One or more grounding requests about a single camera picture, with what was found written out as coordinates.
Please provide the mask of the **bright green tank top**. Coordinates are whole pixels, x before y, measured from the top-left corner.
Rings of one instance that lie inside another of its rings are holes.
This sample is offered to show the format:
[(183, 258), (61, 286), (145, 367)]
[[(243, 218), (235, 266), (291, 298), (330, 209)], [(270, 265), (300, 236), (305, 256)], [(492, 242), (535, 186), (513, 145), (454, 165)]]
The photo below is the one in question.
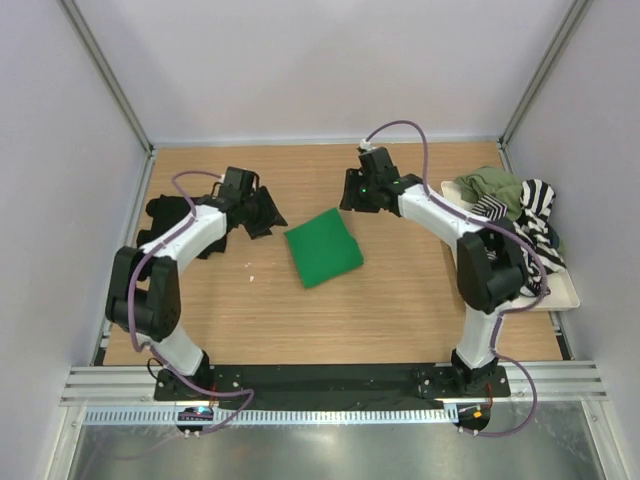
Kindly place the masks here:
[(285, 232), (302, 285), (316, 287), (364, 264), (356, 239), (337, 208)]

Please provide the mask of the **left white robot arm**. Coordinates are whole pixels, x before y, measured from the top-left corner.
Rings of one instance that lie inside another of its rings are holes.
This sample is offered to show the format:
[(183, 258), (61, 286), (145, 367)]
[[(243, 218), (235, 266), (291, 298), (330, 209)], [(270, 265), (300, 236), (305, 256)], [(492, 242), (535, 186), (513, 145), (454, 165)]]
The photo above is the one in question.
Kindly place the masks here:
[(256, 239), (287, 225), (256, 172), (229, 167), (214, 177), (213, 191), (202, 197), (177, 187), (186, 207), (182, 217), (141, 246), (116, 252), (105, 307), (107, 320), (129, 334), (133, 349), (151, 351), (192, 400), (210, 392), (212, 376), (208, 355), (180, 322), (181, 274), (202, 252), (224, 245), (233, 229)]

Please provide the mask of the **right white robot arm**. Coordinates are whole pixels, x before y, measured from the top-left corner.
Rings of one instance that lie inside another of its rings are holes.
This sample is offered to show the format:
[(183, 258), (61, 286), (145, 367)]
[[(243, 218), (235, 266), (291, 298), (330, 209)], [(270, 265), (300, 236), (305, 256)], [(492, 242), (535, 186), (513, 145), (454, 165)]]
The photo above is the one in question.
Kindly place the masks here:
[(513, 229), (447, 201), (414, 174), (401, 175), (384, 147), (364, 142), (358, 152), (360, 166), (346, 170), (340, 208), (389, 211), (426, 228), (453, 253), (465, 321), (462, 337), (451, 354), (450, 381), (459, 394), (472, 396), (496, 372), (502, 316), (519, 297), (527, 279)]

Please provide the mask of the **olive green tank top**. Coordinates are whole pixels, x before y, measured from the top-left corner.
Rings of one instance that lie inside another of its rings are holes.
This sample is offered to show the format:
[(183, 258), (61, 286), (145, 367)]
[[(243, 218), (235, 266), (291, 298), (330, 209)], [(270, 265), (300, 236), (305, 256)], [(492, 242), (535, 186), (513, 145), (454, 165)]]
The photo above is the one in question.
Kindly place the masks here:
[(545, 222), (546, 236), (561, 255), (565, 253), (563, 241), (550, 225), (550, 216), (556, 192), (539, 179), (522, 180), (507, 171), (491, 166), (480, 167), (473, 172), (460, 175), (454, 183), (461, 189), (462, 199), (476, 204), (485, 195), (490, 195), (507, 207), (507, 217), (512, 222), (524, 224), (523, 211), (535, 214)]

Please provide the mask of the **black white striped tank top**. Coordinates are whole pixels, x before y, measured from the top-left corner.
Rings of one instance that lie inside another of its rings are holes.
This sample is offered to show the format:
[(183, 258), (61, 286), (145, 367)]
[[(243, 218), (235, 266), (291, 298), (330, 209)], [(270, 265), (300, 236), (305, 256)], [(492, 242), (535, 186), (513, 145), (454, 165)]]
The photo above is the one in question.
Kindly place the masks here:
[[(507, 207), (490, 195), (485, 195), (476, 204), (473, 204), (471, 212), (490, 220), (509, 219), (507, 217)], [(548, 288), (542, 287), (541, 274), (550, 275), (563, 272), (566, 270), (566, 264), (563, 255), (551, 246), (551, 242), (546, 236), (545, 222), (527, 210), (523, 211), (523, 217), (523, 225), (509, 220), (513, 223), (514, 231), (519, 238), (526, 242), (530, 249), (539, 256), (541, 265), (544, 268), (539, 268), (539, 265), (536, 264), (527, 249), (522, 250), (528, 278), (525, 286), (520, 289), (520, 293), (526, 297), (537, 297), (541, 294), (548, 295), (550, 291)]]

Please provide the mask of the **white plastic tray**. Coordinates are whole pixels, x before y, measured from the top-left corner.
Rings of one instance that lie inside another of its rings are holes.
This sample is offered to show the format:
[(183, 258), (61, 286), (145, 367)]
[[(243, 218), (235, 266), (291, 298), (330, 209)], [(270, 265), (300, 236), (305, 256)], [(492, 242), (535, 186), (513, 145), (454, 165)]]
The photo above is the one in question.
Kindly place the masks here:
[[(472, 209), (473, 204), (462, 198), (462, 189), (453, 181), (443, 181), (441, 191), (449, 202), (464, 210)], [(547, 281), (550, 293), (534, 307), (534, 310), (567, 311), (580, 306), (579, 297), (567, 270), (548, 275)]]

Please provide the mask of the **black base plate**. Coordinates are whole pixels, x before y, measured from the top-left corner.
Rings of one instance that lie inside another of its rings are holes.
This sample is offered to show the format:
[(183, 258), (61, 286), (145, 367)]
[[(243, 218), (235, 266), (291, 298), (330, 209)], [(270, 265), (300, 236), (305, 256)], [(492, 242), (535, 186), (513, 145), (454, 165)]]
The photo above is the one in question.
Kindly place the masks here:
[(484, 402), (511, 391), (503, 367), (485, 380), (463, 386), (449, 364), (218, 365), (206, 389), (252, 389), (253, 410), (400, 411), (438, 408), (450, 399)]

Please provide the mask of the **aluminium front rail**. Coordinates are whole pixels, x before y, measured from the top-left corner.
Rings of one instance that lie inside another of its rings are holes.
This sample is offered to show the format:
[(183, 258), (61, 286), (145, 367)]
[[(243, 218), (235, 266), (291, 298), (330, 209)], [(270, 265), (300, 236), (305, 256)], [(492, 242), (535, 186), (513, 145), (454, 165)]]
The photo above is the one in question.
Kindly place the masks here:
[[(592, 361), (526, 362), (541, 401), (606, 401), (608, 395)], [(155, 380), (143, 366), (91, 366), (71, 369), (61, 406), (129, 405), (152, 400)]]

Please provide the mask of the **left aluminium frame post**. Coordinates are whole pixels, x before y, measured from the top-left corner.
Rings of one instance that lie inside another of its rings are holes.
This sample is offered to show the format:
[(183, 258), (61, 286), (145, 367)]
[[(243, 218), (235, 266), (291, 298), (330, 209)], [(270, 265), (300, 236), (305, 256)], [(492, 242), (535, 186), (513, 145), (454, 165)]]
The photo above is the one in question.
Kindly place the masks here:
[(58, 0), (57, 4), (69, 20), (72, 29), (78, 36), (106, 90), (111, 95), (135, 139), (142, 147), (145, 155), (150, 156), (154, 151), (153, 143), (149, 139), (77, 2), (73, 0)]

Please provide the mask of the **aluminium frame post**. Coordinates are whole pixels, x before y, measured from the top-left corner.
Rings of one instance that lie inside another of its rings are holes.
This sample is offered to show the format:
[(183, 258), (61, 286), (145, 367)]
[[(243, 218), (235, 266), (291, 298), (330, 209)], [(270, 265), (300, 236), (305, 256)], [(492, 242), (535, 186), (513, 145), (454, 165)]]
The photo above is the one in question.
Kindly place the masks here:
[(77, 2), (73, 0), (58, 0), (57, 4), (69, 20), (72, 29), (78, 36), (106, 90), (111, 95), (135, 139), (142, 147), (145, 155), (150, 156), (154, 151), (153, 143), (149, 139)]
[(556, 28), (551, 40), (539, 61), (534, 74), (529, 80), (516, 108), (508, 120), (506, 127), (499, 137), (498, 145), (505, 151), (520, 127), (534, 100), (540, 93), (554, 67), (561, 58), (571, 37), (576, 32), (584, 16), (593, 4), (593, 0), (574, 0), (570, 3)]

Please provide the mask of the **right aluminium frame post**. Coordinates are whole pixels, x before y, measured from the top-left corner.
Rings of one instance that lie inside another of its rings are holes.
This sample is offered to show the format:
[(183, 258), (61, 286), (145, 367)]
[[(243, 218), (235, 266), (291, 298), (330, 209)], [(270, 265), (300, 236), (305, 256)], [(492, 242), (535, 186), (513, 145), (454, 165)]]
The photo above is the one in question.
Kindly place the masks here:
[(556, 28), (551, 40), (539, 61), (534, 74), (529, 80), (516, 108), (508, 120), (506, 127), (499, 137), (498, 145), (505, 151), (520, 127), (534, 100), (540, 93), (554, 67), (561, 58), (571, 37), (576, 32), (584, 16), (593, 4), (593, 0), (574, 0), (570, 3)]

